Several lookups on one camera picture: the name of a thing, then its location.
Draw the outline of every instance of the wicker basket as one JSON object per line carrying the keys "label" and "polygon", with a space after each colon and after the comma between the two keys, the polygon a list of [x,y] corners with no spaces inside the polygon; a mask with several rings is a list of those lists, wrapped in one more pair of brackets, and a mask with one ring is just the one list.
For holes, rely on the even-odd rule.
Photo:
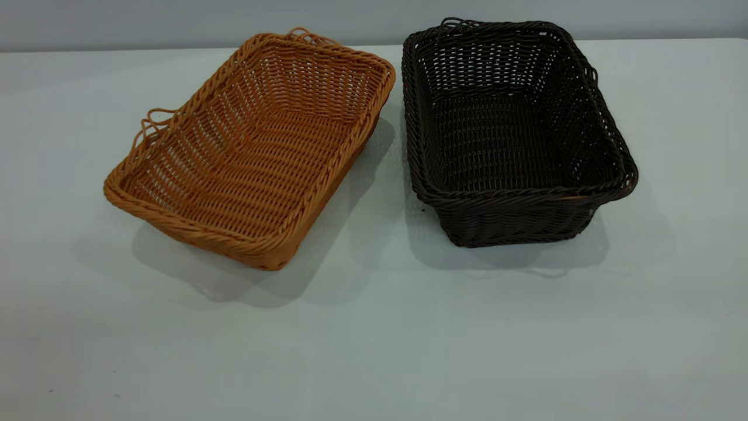
{"label": "wicker basket", "polygon": [[303,28],[258,34],[184,106],[148,113],[104,193],[175,240],[280,269],[363,150],[394,81],[384,59]]}
{"label": "wicker basket", "polygon": [[562,28],[447,18],[403,47],[413,190],[454,244],[572,238],[636,186],[597,73]]}

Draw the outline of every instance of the table surface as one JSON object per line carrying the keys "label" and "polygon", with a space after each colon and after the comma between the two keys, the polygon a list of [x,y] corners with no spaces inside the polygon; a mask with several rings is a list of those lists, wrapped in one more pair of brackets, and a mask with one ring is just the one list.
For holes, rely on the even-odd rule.
{"label": "table surface", "polygon": [[584,233],[453,246],[408,184],[398,80],[276,273],[102,194],[231,49],[0,55],[0,418],[745,420],[748,41],[579,46],[641,173]]}

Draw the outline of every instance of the loop handle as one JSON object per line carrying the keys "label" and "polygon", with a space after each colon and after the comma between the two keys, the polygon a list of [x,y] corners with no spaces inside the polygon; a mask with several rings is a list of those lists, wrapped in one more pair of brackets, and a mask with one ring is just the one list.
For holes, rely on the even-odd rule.
{"label": "loop handle", "polygon": [[286,34],[286,38],[289,40],[315,44],[317,46],[343,46],[336,40],[328,37],[323,37],[322,35],[313,34],[306,28],[302,28],[301,26],[297,26],[296,28],[290,30],[288,34]]}
{"label": "loop handle", "polygon": [[458,26],[464,26],[466,28],[475,27],[483,22],[479,22],[477,20],[470,20],[470,19],[460,19],[458,17],[445,17],[441,20],[441,24],[439,25],[439,33],[436,36],[436,44],[439,44],[439,40],[441,39],[441,33],[444,31],[444,29],[450,29],[450,28],[456,28]]}
{"label": "loop handle", "polygon": [[[170,117],[167,117],[164,120],[153,120],[153,117],[151,115],[154,112],[165,112],[168,114],[171,114]],[[148,112],[146,115],[146,118],[141,120],[141,130],[138,132],[138,134],[135,135],[135,138],[132,140],[132,148],[130,148],[130,156],[134,155],[135,148],[138,146],[138,140],[142,137],[143,142],[146,142],[145,147],[148,148],[150,146],[150,143],[157,137],[161,135],[161,129],[164,126],[168,126],[171,122],[171,119],[174,117],[174,114],[177,112],[175,109],[163,109],[163,108],[154,108]],[[154,129],[155,131],[148,133],[148,130]]]}

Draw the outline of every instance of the basket rim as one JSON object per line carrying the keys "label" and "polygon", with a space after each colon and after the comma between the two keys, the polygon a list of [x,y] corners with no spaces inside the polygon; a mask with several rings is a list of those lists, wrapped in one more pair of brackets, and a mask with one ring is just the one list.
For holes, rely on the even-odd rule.
{"label": "basket rim", "polygon": [[[524,189],[499,189],[499,190],[443,190],[436,187],[428,176],[426,162],[421,146],[426,141],[420,135],[421,122],[418,117],[419,108],[415,97],[415,86],[413,76],[417,69],[416,45],[425,40],[432,40],[445,34],[466,33],[471,31],[521,31],[521,30],[547,30],[555,31],[560,37],[563,47],[569,48],[575,57],[574,66],[576,72],[582,76],[585,91],[589,96],[590,103],[595,111],[604,118],[599,121],[601,133],[605,139],[611,142],[611,150],[618,152],[618,174],[610,181],[592,186],[581,187],[547,187],[547,188],[524,188]],[[578,49],[571,35],[560,26],[546,21],[527,22],[476,22],[462,21],[455,25],[440,25],[418,31],[408,36],[403,43],[402,78],[405,90],[405,120],[406,120],[406,145],[408,150],[408,163],[411,172],[413,190],[419,195],[419,199],[428,205],[435,207],[456,207],[460,205],[480,205],[482,201],[499,200],[507,204],[530,204],[531,202],[546,202],[548,200],[560,201],[560,203],[583,203],[608,202],[621,199],[630,194],[638,181],[638,169],[628,150],[618,127],[610,115],[602,93],[597,87],[597,70],[587,61],[584,54]]]}
{"label": "basket rim", "polygon": [[[283,35],[269,32],[256,34],[249,38],[205,81],[203,86],[184,105],[174,111],[171,118],[157,123],[159,125],[163,124],[164,128],[158,129],[156,133],[149,135],[145,134],[144,127],[142,142],[137,145],[134,144],[130,154],[106,178],[104,183],[106,198],[118,208],[144,219],[148,223],[158,223],[170,226],[171,228],[180,228],[180,234],[191,240],[210,238],[221,242],[241,241],[246,246],[252,246],[245,251],[240,250],[241,247],[237,247],[236,245],[231,246],[231,249],[238,249],[238,252],[245,254],[262,255],[276,246],[282,245],[285,240],[297,234],[304,226],[303,222],[312,214],[311,209],[309,209],[310,204],[314,202],[317,196],[325,194],[330,182],[342,171],[345,161],[367,140],[368,130],[364,130],[364,128],[367,122],[374,121],[375,124],[377,120],[375,116],[378,115],[384,103],[387,102],[389,93],[394,86],[396,71],[389,61],[371,52],[352,49],[335,42],[318,45],[304,40],[302,37],[291,37],[290,35],[291,33]],[[312,35],[323,40],[329,40],[318,35]],[[277,231],[259,236],[239,234],[185,218],[155,203],[137,199],[122,188],[122,182],[125,177],[137,170],[143,162],[142,160],[138,160],[138,156],[145,154],[146,151],[159,148],[168,142],[172,136],[176,136],[176,133],[178,133],[176,129],[181,124],[187,122],[194,111],[199,109],[202,104],[209,101],[212,95],[219,90],[222,82],[228,79],[246,58],[269,43],[280,43],[281,45],[293,46],[294,48],[312,50],[318,54],[354,58],[365,57],[369,63],[377,64],[379,70],[383,70],[384,72],[384,76],[379,80],[377,85],[377,95],[371,99],[366,111],[362,112],[358,117],[358,124],[356,126],[361,127],[359,131],[351,131],[348,139],[340,143],[337,153],[325,164],[325,168],[322,169],[311,184],[310,191],[303,196],[296,208],[289,212],[283,222],[279,224]]]}

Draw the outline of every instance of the basket bottom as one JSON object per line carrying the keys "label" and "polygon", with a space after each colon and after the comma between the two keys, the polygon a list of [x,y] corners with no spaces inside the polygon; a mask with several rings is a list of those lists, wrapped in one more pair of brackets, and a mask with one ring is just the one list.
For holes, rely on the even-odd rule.
{"label": "basket bottom", "polygon": [[566,184],[542,114],[521,95],[452,97],[435,104],[434,119],[449,190]]}
{"label": "basket bottom", "polygon": [[436,211],[450,241],[468,248],[569,240],[584,231],[595,215],[591,208],[551,206],[479,214]]}

